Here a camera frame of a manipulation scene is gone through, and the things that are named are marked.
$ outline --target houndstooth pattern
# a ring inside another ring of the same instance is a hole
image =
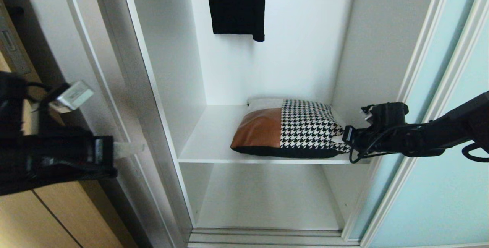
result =
[[[305,100],[284,100],[282,105],[281,148],[335,149],[349,152],[350,147],[332,142],[334,136],[342,135],[329,105]]]

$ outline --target shelf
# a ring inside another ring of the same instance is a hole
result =
[[[197,227],[340,230],[343,220],[318,165],[215,164]]]
[[[246,113],[246,105],[209,105],[204,110],[182,154],[180,163],[276,163],[276,164],[351,164],[348,154],[329,159],[288,159],[252,156],[230,149],[236,128]]]

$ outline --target hanging clothing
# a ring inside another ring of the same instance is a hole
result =
[[[265,0],[209,0],[214,34],[251,34],[264,41]]]

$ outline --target cushion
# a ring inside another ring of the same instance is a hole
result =
[[[317,159],[350,151],[336,142],[343,127],[330,105],[292,99],[253,99],[248,104],[231,143],[236,152]]]

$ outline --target wardrobe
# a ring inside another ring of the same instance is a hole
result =
[[[127,3],[195,229],[341,231],[359,215],[370,161],[229,145],[249,98],[313,100],[368,126],[359,108],[397,99],[430,0],[266,0],[262,43],[213,34],[208,0]]]

